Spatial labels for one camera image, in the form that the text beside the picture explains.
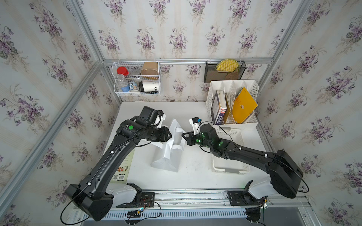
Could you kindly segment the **white insulated delivery bag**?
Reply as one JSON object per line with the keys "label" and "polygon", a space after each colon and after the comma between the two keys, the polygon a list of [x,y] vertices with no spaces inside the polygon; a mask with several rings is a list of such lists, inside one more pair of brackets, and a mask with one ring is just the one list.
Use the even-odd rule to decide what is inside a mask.
{"label": "white insulated delivery bag", "polygon": [[178,172],[181,156],[184,151],[186,141],[182,138],[185,130],[181,127],[176,119],[172,120],[169,127],[171,139],[167,142],[155,142],[156,147],[151,167],[172,172]]}

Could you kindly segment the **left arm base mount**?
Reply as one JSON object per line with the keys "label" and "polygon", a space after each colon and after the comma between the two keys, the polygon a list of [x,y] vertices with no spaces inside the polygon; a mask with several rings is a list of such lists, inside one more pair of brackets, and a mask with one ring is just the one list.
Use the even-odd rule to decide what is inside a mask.
{"label": "left arm base mount", "polygon": [[127,183],[113,192],[113,208],[154,207],[155,193],[144,192],[139,186]]}

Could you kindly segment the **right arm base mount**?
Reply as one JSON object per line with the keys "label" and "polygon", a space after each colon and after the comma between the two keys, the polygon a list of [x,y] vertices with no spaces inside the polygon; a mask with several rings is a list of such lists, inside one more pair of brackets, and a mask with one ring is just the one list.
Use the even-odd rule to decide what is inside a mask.
{"label": "right arm base mount", "polygon": [[249,192],[253,180],[250,180],[243,190],[227,191],[226,197],[231,206],[257,206],[265,204],[265,197],[255,198]]}

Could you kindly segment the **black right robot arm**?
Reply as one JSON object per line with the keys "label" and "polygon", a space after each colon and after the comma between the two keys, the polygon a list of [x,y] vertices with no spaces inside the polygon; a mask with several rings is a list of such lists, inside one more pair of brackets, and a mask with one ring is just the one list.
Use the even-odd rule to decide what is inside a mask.
{"label": "black right robot arm", "polygon": [[196,132],[182,134],[186,144],[209,148],[215,157],[245,163],[264,171],[268,179],[249,181],[244,188],[245,195],[261,199],[279,194],[294,199],[303,181],[303,172],[294,160],[283,150],[276,153],[263,152],[239,145],[233,140],[220,138],[216,129],[210,124],[201,125]]}

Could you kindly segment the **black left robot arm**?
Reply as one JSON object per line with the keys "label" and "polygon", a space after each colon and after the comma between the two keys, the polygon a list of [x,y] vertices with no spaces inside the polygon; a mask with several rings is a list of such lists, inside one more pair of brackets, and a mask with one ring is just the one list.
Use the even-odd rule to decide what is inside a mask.
{"label": "black left robot arm", "polygon": [[78,184],[70,184],[66,195],[71,203],[95,221],[103,219],[113,204],[114,196],[106,189],[120,164],[143,139],[149,142],[167,142],[172,138],[166,126],[162,126],[165,114],[148,106],[141,113],[123,121],[109,148],[91,172]]}

